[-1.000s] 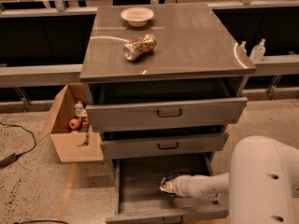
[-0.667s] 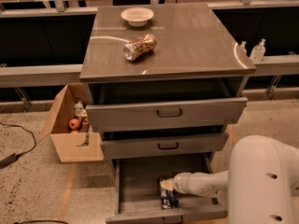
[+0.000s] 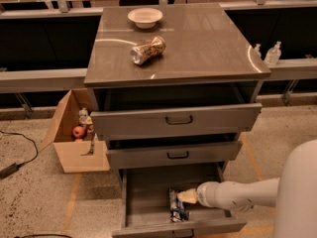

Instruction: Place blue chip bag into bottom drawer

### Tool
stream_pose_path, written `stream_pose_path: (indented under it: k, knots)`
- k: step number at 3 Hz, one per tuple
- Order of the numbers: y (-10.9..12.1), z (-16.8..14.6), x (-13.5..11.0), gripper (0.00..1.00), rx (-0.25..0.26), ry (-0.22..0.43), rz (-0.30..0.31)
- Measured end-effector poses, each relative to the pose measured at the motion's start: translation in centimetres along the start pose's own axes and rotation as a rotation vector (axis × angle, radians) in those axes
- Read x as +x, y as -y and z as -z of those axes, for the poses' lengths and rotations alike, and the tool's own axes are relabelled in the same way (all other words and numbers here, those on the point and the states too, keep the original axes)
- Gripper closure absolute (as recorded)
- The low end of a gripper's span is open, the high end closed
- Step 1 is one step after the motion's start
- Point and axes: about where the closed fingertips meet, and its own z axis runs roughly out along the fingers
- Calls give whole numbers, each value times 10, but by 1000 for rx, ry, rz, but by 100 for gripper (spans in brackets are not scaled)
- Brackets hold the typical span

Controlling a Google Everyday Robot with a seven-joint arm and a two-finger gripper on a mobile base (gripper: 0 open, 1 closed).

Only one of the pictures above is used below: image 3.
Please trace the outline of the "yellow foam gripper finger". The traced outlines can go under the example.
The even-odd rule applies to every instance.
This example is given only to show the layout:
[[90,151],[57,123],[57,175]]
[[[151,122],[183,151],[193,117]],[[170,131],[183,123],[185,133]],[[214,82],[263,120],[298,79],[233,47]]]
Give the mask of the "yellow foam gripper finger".
[[198,201],[197,192],[195,188],[179,192],[177,194],[177,198],[182,202],[190,204],[195,204]]

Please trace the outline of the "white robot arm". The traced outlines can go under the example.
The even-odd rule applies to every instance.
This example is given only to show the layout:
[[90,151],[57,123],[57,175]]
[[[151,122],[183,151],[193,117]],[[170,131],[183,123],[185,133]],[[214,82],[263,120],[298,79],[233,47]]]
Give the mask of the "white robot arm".
[[273,207],[273,238],[317,238],[317,141],[296,147],[279,178],[252,183],[207,181],[180,192],[177,198],[228,210]]

